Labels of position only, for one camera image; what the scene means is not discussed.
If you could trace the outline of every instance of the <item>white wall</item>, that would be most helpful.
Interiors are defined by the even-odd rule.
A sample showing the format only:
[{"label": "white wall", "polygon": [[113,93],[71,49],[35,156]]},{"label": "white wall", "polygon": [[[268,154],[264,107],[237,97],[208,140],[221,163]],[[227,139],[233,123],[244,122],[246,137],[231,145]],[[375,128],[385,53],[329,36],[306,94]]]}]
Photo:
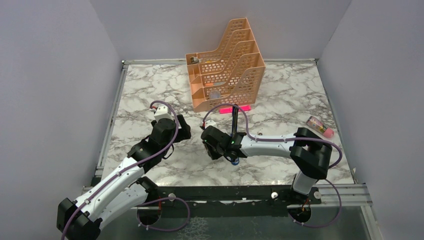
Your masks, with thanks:
[{"label": "white wall", "polygon": [[352,0],[318,69],[387,240],[424,235],[424,1]]},{"label": "white wall", "polygon": [[122,65],[88,0],[0,3],[0,239],[57,240],[94,174]]},{"label": "white wall", "polygon": [[119,56],[134,60],[212,51],[244,17],[264,58],[319,58],[351,0],[90,1]]}]

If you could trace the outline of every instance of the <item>white robotic arm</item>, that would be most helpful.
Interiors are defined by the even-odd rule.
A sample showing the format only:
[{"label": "white robotic arm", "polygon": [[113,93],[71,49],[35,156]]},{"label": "white robotic arm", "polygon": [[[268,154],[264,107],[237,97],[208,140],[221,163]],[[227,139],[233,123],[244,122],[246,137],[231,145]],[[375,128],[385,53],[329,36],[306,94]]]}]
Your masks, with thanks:
[{"label": "white robotic arm", "polygon": [[157,107],[154,118],[151,134],[134,145],[112,173],[74,201],[66,198],[59,204],[57,228],[65,232],[69,240],[96,239],[113,219],[144,203],[148,190],[144,185],[132,183],[161,162],[172,140],[178,143],[191,138],[191,128],[184,117],[177,115],[177,119],[173,119],[166,105]]},{"label": "white robotic arm", "polygon": [[[294,178],[292,189],[305,196],[310,193],[312,186],[318,180],[327,177],[332,151],[330,145],[307,141],[285,141],[285,139],[296,137],[319,139],[317,135],[307,128],[300,127],[296,133],[286,135],[253,135],[252,137],[247,137],[243,132],[235,131],[234,121],[233,131],[231,135],[228,135],[220,131],[213,120],[205,122],[201,136],[206,151],[212,159],[217,159],[221,156],[231,160],[252,156],[274,156],[293,159],[299,166],[300,171]],[[275,141],[258,141],[255,138]]]}]

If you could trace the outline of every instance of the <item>glue stick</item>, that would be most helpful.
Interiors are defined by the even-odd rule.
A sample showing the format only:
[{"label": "glue stick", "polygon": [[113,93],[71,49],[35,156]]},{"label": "glue stick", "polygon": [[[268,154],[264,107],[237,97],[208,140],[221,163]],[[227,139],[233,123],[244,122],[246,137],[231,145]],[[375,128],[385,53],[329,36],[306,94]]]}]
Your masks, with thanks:
[{"label": "glue stick", "polygon": [[324,137],[330,139],[334,136],[334,131],[329,126],[320,122],[316,117],[310,116],[306,121],[306,125],[320,132]]}]

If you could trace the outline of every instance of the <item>white marble tabletop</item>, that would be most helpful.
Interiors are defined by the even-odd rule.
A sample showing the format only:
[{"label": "white marble tabletop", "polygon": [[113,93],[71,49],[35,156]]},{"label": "white marble tabletop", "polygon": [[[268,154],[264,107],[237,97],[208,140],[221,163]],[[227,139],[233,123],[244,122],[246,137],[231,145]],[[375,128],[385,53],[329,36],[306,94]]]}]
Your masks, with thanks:
[{"label": "white marble tabletop", "polygon": [[[291,159],[282,157],[241,158],[236,166],[225,159],[211,160],[200,138],[199,124],[206,112],[193,112],[187,66],[143,64],[128,67],[103,177],[118,166],[131,146],[150,134],[154,118],[148,107],[154,100],[170,103],[191,126],[191,139],[174,144],[172,156],[146,174],[158,186],[289,185],[299,171]],[[342,146],[314,63],[266,63],[256,103],[251,107],[247,112],[251,134],[294,133],[298,127],[306,127],[306,120],[313,115],[334,130],[330,141]],[[245,125],[242,116],[239,114],[239,131]],[[215,112],[210,119],[221,130],[231,129],[231,114]],[[331,163],[338,157],[333,148]],[[345,156],[328,171],[327,179],[335,184],[354,183]]]}]

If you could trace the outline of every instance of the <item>pink marker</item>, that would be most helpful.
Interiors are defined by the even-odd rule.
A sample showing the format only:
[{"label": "pink marker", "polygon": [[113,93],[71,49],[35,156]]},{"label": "pink marker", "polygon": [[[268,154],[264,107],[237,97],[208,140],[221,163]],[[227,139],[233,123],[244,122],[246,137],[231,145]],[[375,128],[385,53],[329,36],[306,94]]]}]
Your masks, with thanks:
[{"label": "pink marker", "polygon": [[334,136],[334,131],[329,126],[320,122],[316,117],[310,116],[306,121],[306,125],[320,132],[324,137],[330,139]]},{"label": "pink marker", "polygon": [[[243,109],[243,111],[250,111],[251,110],[251,106],[250,105],[246,105],[246,106],[241,106],[241,109]],[[220,114],[230,114],[233,112],[233,108],[232,107],[225,107],[225,108],[221,108],[219,110]]]}]

